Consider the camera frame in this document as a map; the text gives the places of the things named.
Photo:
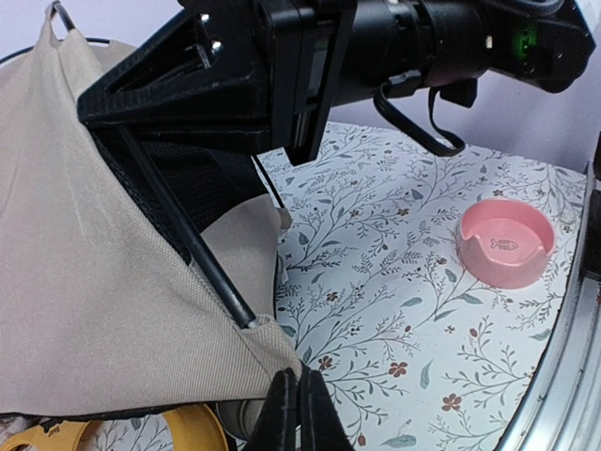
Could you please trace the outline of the beige pet tent fabric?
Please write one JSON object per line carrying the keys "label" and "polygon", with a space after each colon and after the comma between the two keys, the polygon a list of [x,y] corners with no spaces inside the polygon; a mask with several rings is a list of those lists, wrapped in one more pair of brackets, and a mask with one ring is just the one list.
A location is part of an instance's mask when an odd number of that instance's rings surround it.
{"label": "beige pet tent fabric", "polygon": [[45,21],[1,71],[1,412],[127,417],[262,398],[301,361],[274,317],[289,216],[244,155],[146,145],[256,316],[240,328],[79,96],[131,53]]}

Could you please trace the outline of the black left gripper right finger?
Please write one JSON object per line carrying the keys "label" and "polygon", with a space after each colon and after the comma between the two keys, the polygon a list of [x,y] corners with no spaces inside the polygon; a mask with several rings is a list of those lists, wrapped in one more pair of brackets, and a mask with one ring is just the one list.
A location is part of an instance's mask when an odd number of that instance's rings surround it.
{"label": "black left gripper right finger", "polygon": [[300,449],[352,449],[322,374],[310,368],[300,378]]}

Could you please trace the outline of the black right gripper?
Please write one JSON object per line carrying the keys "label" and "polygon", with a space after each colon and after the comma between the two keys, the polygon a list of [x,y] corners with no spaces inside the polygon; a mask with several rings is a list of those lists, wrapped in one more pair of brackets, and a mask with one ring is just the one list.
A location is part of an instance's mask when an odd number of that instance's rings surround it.
{"label": "black right gripper", "polygon": [[473,1],[256,1],[254,41],[269,77],[270,135],[293,164],[313,161],[335,106],[371,100],[390,124],[429,152],[465,147],[426,132],[394,105],[426,90],[471,106],[489,68],[485,9]]}

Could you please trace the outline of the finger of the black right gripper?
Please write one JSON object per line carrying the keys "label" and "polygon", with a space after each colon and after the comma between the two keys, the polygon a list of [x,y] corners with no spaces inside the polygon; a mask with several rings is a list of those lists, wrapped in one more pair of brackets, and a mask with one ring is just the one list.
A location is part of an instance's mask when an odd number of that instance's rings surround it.
{"label": "finger of the black right gripper", "polygon": [[181,10],[80,95],[89,130],[236,153],[272,148],[268,79],[246,7]]}

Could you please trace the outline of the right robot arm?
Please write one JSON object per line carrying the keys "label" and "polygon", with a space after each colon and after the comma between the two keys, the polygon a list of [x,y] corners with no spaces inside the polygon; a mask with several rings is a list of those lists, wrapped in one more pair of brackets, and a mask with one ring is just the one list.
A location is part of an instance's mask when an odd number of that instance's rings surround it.
{"label": "right robot arm", "polygon": [[332,107],[371,100],[435,155],[464,142],[427,132],[393,101],[471,107],[487,71],[549,93],[584,72],[595,44],[573,1],[186,1],[78,100],[91,130],[220,151],[314,160]]}

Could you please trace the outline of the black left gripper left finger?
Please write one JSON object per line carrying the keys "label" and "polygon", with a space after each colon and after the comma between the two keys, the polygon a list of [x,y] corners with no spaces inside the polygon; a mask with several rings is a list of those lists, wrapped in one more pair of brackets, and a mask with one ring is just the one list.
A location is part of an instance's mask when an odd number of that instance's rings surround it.
{"label": "black left gripper left finger", "polygon": [[244,451],[294,451],[299,423],[299,380],[290,368],[278,371]]}

